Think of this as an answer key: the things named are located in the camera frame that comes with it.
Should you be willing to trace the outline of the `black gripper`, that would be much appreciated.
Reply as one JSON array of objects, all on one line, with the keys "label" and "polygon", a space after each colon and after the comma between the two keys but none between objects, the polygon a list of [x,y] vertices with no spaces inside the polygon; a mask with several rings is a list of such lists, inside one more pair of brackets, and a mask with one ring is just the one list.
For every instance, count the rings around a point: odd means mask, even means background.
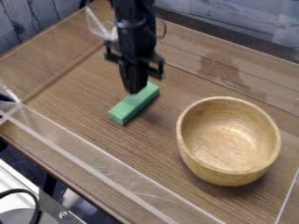
[{"label": "black gripper", "polygon": [[[136,94],[147,85],[148,75],[156,79],[164,76],[164,58],[155,52],[155,21],[147,21],[135,27],[119,27],[116,34],[117,40],[105,41],[105,59],[119,64],[125,91]],[[135,68],[133,86],[129,66]]]}]

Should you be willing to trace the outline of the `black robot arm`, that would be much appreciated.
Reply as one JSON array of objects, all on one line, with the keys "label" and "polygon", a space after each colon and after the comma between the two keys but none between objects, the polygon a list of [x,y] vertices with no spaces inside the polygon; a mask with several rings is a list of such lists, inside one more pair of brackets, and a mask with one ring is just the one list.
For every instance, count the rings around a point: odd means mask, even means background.
[{"label": "black robot arm", "polygon": [[137,94],[147,86],[148,77],[164,76],[164,58],[155,52],[155,0],[109,0],[115,12],[117,40],[104,42],[105,59],[119,65],[125,91]]}]

